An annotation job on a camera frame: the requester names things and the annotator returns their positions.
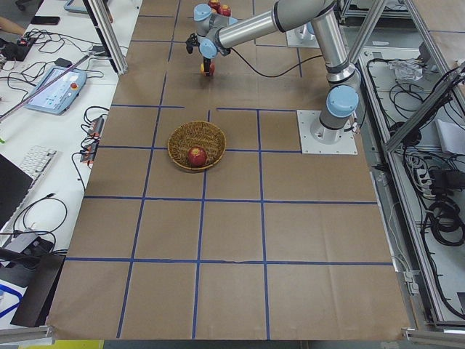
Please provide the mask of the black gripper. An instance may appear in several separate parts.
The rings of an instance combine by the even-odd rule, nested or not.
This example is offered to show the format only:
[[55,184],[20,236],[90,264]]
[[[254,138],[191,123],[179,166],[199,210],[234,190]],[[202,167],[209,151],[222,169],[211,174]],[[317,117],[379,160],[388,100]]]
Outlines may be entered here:
[[202,72],[203,73],[213,73],[214,72],[214,62],[212,59],[204,58],[202,63]]
[[188,54],[192,54],[196,47],[200,46],[198,36],[196,33],[191,33],[190,36],[185,41],[186,50]]

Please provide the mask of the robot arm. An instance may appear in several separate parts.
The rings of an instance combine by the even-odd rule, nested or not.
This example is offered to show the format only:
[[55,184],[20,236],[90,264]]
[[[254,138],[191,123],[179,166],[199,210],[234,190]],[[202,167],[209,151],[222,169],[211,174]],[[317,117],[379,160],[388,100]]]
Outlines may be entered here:
[[238,20],[199,4],[193,10],[195,33],[186,40],[186,50],[191,53],[198,48],[203,71],[209,75],[210,62],[217,55],[230,54],[239,44],[274,32],[306,28],[316,38],[330,85],[325,106],[310,132],[318,142],[333,145],[340,141],[360,101],[360,75],[344,46],[334,7],[334,1],[277,1],[266,12]]

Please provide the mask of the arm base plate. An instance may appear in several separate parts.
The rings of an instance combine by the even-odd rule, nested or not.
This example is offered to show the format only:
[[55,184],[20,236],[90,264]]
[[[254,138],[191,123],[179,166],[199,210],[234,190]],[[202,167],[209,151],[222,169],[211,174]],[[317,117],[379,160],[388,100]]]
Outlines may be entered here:
[[286,40],[288,47],[320,48],[311,23],[307,23],[291,31],[287,31]]
[[320,111],[297,110],[301,152],[304,155],[356,156],[357,146],[350,122],[339,130],[325,128],[320,123]]

